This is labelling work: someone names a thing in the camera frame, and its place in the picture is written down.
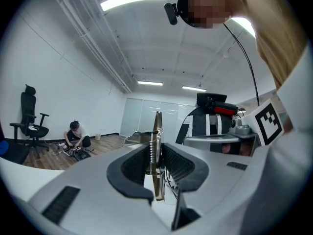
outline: black device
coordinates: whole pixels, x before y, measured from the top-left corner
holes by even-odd
[[[84,147],[71,147],[68,151],[68,154],[74,158],[76,158],[78,161],[81,161],[83,159],[86,158],[90,158],[90,154],[88,154],[89,152],[92,152],[93,150],[88,150]]]
[[[166,11],[168,20],[170,21],[170,24],[177,25],[178,23],[177,17],[179,17],[179,13],[177,11],[176,4],[175,3],[171,4],[168,2],[164,5],[164,9]]]
[[[198,93],[197,104],[201,107],[210,109],[212,113],[226,114],[229,116],[236,115],[238,107],[234,104],[225,103],[226,95],[212,93]]]

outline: ceiling pipe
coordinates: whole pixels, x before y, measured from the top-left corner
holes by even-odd
[[[97,4],[97,7],[98,7],[98,9],[99,9],[99,11],[100,11],[100,13],[101,13],[101,15],[102,15],[103,20],[104,20],[104,22],[106,23],[106,25],[107,25],[107,27],[108,27],[108,29],[109,29],[109,31],[110,31],[110,33],[111,33],[111,35],[112,35],[112,37],[113,37],[115,43],[116,43],[116,45],[117,45],[119,51],[120,51],[121,54],[122,54],[122,56],[123,56],[123,58],[124,58],[124,61],[125,61],[125,63],[127,64],[128,69],[130,70],[131,74],[133,74],[133,71],[132,71],[132,69],[131,69],[131,66],[129,65],[129,63],[128,63],[128,61],[127,61],[127,59],[126,59],[126,57],[125,57],[125,55],[124,55],[124,53],[123,53],[123,51],[122,51],[120,45],[118,44],[118,42],[117,42],[117,40],[116,40],[116,38],[115,38],[115,36],[114,36],[112,30],[111,30],[111,27],[110,27],[110,25],[109,25],[109,22],[107,21],[105,15],[104,15],[104,13],[103,13],[103,9],[101,8],[101,6],[100,6],[98,0],[94,0],[94,1],[95,1],[95,3]]]
[[[106,43],[108,44],[108,46],[110,47],[110,49],[112,50],[112,52],[114,53],[114,55],[116,56],[116,58],[118,59],[118,61],[120,63],[121,60],[120,58],[118,57],[116,51],[114,50],[114,48],[112,47],[111,43],[107,40],[107,37],[106,37],[106,34],[104,33],[103,29],[99,26],[98,22],[96,21],[96,18],[97,16],[95,15],[94,13],[94,10],[93,8],[91,7],[90,3],[88,0],[79,0],[81,2],[81,4],[83,5],[84,9],[86,10],[87,14],[89,15],[89,17],[91,18],[93,24],[98,28],[98,30],[101,32],[101,34],[103,35],[104,37],[104,40],[106,41]]]
[[[109,74],[124,88],[127,92],[131,93],[132,91],[130,88],[125,84],[123,79],[120,77],[120,75],[116,72],[116,70],[112,67],[110,62],[106,59],[105,55],[102,53],[100,48],[97,46],[97,44],[94,42],[93,38],[89,35],[88,30],[84,26],[83,22],[80,20],[80,18],[75,13],[74,8],[71,6],[68,0],[63,0],[60,2],[59,0],[56,0],[80,37],[82,37],[83,41],[87,45],[87,47],[90,49],[90,51],[94,54],[96,59],[104,66],[104,68],[109,72]]]
[[[106,65],[106,68],[109,69],[112,73],[114,73],[114,75],[118,78],[118,80],[120,81],[121,85],[124,88],[127,88],[126,90],[128,92],[131,92],[130,88],[125,84],[125,82],[123,81],[123,79],[120,77],[120,75],[116,72],[116,70],[113,68],[113,66],[111,65],[111,63],[107,60],[107,58],[105,57],[105,55],[103,54],[103,52],[100,50],[99,46],[97,45],[97,43],[94,41],[94,39],[90,36],[89,31],[87,30],[87,28],[84,26],[83,22],[80,20],[80,18],[77,16],[77,14],[74,11],[74,8],[72,7],[72,5],[69,3],[68,0],[63,0],[64,4],[66,5],[66,7],[68,8],[68,10],[71,12],[73,18],[75,19],[75,21],[78,23],[78,25],[80,26],[80,28],[82,29],[82,33],[80,35],[85,35],[83,38],[87,38],[91,44],[89,44],[89,46],[91,46],[91,48],[93,49],[93,52],[97,53],[97,56],[101,59],[104,60],[104,64]]]
[[[64,13],[66,14],[66,16],[68,17],[68,19],[70,20],[70,22],[72,23],[72,25],[74,26],[74,28],[76,29],[76,31],[78,32],[78,34],[81,35],[80,29],[79,29],[79,25],[75,22],[74,18],[71,16],[70,12],[68,11],[67,7],[64,5],[63,2],[60,3],[60,7],[63,9]],[[101,65],[106,66],[103,61],[101,59],[99,59],[99,56],[97,55],[96,51],[93,50],[93,47],[87,42],[87,40],[84,38],[85,35],[81,35],[84,43],[86,44],[86,46],[89,48],[89,50],[94,54],[94,56],[96,57],[96,59],[100,62]],[[121,85],[123,86],[119,79],[115,76],[114,73],[110,72],[108,70],[108,72],[110,73],[110,75]]]

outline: chair armrest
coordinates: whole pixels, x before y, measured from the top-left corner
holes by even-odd
[[[40,113],[41,115],[42,115],[42,117],[41,117],[41,120],[40,120],[40,126],[42,126],[43,125],[43,122],[44,122],[44,118],[47,116],[49,116],[48,114],[45,114],[45,113]]]
[[[24,128],[25,124],[22,123],[10,123],[11,126],[13,127],[19,127],[19,128]]]
[[[36,116],[31,115],[31,114],[29,114],[29,113],[25,113],[24,116],[29,117],[29,118],[36,118]]]
[[[10,123],[10,125],[14,127],[14,143],[17,143],[18,142],[18,127],[22,129],[25,127],[25,124]]]

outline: black vent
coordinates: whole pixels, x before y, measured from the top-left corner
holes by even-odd
[[[66,186],[44,210],[43,216],[55,224],[59,224],[70,205],[73,203],[80,189]]]
[[[236,163],[236,162],[229,162],[227,165],[230,167],[239,169],[239,170],[245,170],[247,168],[247,165]]]
[[[130,181],[143,186],[145,181],[145,172],[149,166],[148,156],[149,147],[146,147],[128,158],[121,166],[123,175]]]
[[[164,145],[164,164],[171,173],[175,183],[187,177],[195,169],[195,164],[189,159],[175,152],[173,149]]]

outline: black slot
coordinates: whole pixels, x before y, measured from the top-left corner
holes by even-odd
[[[44,210],[43,216],[51,222],[59,224],[79,191],[78,188],[66,186]]]
[[[239,169],[239,170],[246,170],[246,168],[247,168],[247,165],[236,163],[236,162],[229,162],[227,164],[227,166],[230,166],[230,167],[233,167],[233,168],[236,168],[236,169]]]

